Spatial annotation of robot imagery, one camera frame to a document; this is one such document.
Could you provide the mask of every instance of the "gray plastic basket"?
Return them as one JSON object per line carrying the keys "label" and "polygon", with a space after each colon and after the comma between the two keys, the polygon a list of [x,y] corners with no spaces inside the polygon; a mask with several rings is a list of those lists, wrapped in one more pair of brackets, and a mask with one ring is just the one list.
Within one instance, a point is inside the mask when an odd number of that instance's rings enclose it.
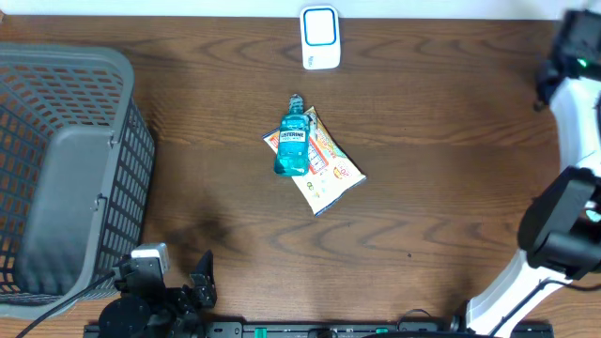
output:
{"label": "gray plastic basket", "polygon": [[154,143],[132,89],[113,50],[0,43],[0,316],[42,315],[139,244]]}

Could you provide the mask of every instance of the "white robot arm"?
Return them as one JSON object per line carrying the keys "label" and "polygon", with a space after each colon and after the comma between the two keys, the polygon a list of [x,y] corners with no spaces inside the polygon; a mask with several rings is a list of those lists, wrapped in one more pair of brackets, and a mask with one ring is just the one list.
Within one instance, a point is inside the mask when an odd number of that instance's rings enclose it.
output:
{"label": "white robot arm", "polygon": [[568,11],[537,79],[539,100],[557,122],[563,172],[526,212],[509,266],[469,301],[468,330],[509,338],[545,297],[599,267],[599,238],[581,212],[599,204],[592,201],[601,177],[600,52],[601,16]]}

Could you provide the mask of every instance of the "mouthwash bottle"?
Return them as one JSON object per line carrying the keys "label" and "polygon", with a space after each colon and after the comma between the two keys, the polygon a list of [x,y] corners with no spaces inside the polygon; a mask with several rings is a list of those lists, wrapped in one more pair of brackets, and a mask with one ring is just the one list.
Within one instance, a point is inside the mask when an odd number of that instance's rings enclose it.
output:
{"label": "mouthwash bottle", "polygon": [[280,143],[273,171],[284,177],[303,176],[309,171],[309,116],[304,114],[302,98],[290,98],[288,114],[280,124]]}

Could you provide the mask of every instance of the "bottle label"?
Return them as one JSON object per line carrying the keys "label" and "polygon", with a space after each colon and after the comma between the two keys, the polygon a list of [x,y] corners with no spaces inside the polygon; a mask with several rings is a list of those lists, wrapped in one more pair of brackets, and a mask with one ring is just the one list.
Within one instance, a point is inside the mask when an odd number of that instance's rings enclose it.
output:
{"label": "bottle label", "polygon": [[281,131],[280,143],[284,142],[304,142],[306,138],[305,131]]}

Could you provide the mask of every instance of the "wooden table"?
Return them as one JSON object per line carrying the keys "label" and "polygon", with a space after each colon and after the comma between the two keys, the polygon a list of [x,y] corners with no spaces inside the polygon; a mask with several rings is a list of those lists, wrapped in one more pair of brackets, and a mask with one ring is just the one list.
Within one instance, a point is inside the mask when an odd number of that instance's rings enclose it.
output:
{"label": "wooden table", "polygon": [[[159,135],[144,241],[168,243],[168,285],[187,283],[212,249],[216,314],[451,315],[509,262],[522,213],[558,175],[553,117],[531,109],[552,24],[342,20],[341,29],[341,66],[316,72],[302,68],[295,19],[8,16],[0,39],[110,46],[130,59],[135,98]],[[368,175],[318,219],[273,174],[261,140],[293,93]],[[31,336],[81,337],[109,301],[78,303]],[[600,310],[601,295],[562,290],[529,318],[550,320],[558,337],[587,337]],[[1,319],[0,335],[26,324]]]}

